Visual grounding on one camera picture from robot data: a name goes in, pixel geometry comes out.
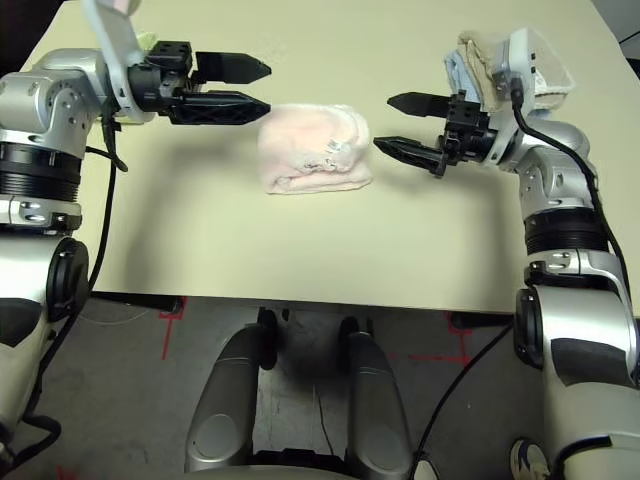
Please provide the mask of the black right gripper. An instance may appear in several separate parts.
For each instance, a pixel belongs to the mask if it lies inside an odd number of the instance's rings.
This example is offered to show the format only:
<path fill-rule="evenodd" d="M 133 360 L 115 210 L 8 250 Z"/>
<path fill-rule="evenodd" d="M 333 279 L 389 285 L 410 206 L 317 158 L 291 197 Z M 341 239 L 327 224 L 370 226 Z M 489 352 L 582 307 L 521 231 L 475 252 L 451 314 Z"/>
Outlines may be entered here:
<path fill-rule="evenodd" d="M 481 109 L 480 103 L 466 99 L 465 90 L 459 90 L 450 98 L 406 92 L 390 97 L 387 104 L 410 116 L 445 117 L 444 133 L 439 137 L 443 151 L 400 136 L 373 139 L 373 144 L 385 155 L 427 170 L 437 178 L 444 175 L 447 164 L 482 163 L 497 136 L 497 131 L 489 126 L 489 115 Z"/>

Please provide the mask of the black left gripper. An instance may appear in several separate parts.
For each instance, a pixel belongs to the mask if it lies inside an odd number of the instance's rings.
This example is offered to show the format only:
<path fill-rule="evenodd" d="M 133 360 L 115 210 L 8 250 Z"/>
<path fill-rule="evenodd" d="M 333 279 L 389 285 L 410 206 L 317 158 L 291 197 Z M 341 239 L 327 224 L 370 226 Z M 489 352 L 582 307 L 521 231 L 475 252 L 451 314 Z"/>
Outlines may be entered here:
<path fill-rule="evenodd" d="M 245 53 L 197 52 L 194 80 L 189 42 L 157 41 L 141 63 L 128 68 L 136 105 L 169 118 L 174 125 L 245 125 L 271 111 L 271 105 L 237 91 L 196 93 L 208 82 L 250 84 L 272 73 Z"/>

